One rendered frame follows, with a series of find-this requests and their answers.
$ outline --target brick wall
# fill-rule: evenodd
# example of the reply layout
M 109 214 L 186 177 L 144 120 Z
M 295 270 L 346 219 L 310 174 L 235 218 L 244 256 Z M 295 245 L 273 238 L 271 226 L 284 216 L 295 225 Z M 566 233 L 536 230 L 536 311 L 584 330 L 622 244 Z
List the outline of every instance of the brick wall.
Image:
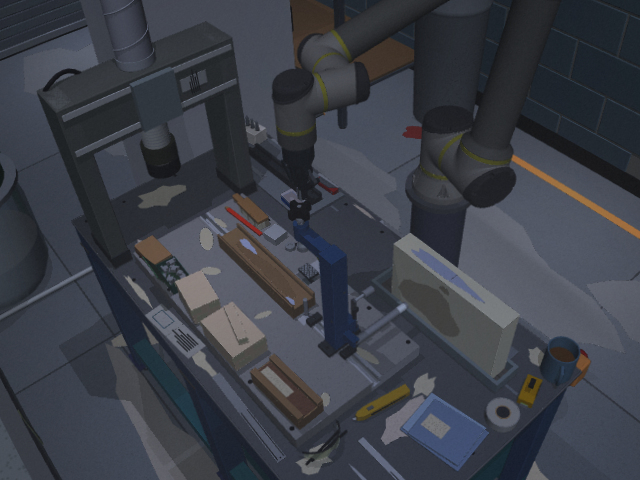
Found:
M 379 1 L 345 0 L 346 13 Z M 480 92 L 512 1 L 491 7 Z M 414 25 L 393 38 L 413 48 Z M 640 0 L 562 0 L 522 115 L 640 178 Z

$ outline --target blue mug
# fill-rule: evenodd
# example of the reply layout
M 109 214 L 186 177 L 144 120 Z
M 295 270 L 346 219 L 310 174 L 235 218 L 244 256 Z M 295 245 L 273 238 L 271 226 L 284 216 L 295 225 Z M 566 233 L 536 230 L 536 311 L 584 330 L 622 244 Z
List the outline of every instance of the blue mug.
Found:
M 549 340 L 540 373 L 553 385 L 571 380 L 573 371 L 580 358 L 580 347 L 568 337 L 555 337 Z

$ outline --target orange floor line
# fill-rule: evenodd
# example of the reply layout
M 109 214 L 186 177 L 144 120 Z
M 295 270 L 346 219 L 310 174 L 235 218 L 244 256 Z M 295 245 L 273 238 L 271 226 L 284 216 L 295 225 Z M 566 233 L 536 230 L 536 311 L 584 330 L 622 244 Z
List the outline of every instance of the orange floor line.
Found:
M 559 181 L 557 181 L 555 178 L 550 177 L 549 175 L 547 175 L 546 173 L 544 173 L 541 170 L 538 170 L 536 167 L 534 167 L 533 165 L 525 162 L 524 160 L 522 160 L 519 157 L 516 157 L 515 155 L 512 157 L 512 160 L 514 163 L 516 163 L 517 165 L 521 166 L 522 168 L 524 168 L 525 170 L 530 171 L 531 173 L 533 173 L 536 177 L 541 178 L 542 180 L 544 180 L 545 182 L 547 182 L 550 185 L 553 185 L 554 187 L 556 187 L 558 190 L 566 193 L 567 195 L 569 195 L 571 198 L 573 198 L 574 200 L 577 200 L 578 202 L 582 203 L 585 207 L 590 208 L 591 210 L 593 210 L 594 212 L 596 212 L 597 214 L 603 216 L 604 218 L 606 218 L 607 220 L 609 220 L 612 223 L 615 223 L 617 226 L 619 226 L 620 228 L 622 228 L 623 230 L 629 232 L 631 235 L 633 235 L 634 237 L 640 239 L 640 230 L 632 227 L 631 225 L 629 225 L 627 222 L 625 222 L 624 220 L 619 219 L 618 217 L 616 217 L 615 215 L 613 215 L 612 213 L 606 211 L 604 208 L 596 205 L 595 203 L 593 203 L 591 200 L 589 200 L 588 198 L 583 197 L 582 195 L 580 195 L 578 192 L 576 192 L 575 190 L 571 190 L 569 187 L 567 187 L 566 185 L 560 183 Z

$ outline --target roll of tape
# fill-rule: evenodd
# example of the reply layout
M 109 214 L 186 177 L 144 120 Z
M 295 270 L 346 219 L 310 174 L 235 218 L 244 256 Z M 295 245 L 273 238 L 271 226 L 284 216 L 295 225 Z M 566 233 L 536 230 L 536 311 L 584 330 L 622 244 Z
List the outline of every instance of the roll of tape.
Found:
M 520 408 L 508 398 L 494 398 L 489 402 L 484 416 L 497 432 L 513 430 L 520 420 Z

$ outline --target gray barrel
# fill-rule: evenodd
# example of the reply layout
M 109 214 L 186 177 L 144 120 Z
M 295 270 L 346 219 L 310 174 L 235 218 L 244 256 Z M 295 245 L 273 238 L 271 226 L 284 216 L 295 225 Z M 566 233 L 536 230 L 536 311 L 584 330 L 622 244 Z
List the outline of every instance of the gray barrel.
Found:
M 40 285 L 49 253 L 13 162 L 0 154 L 0 311 Z

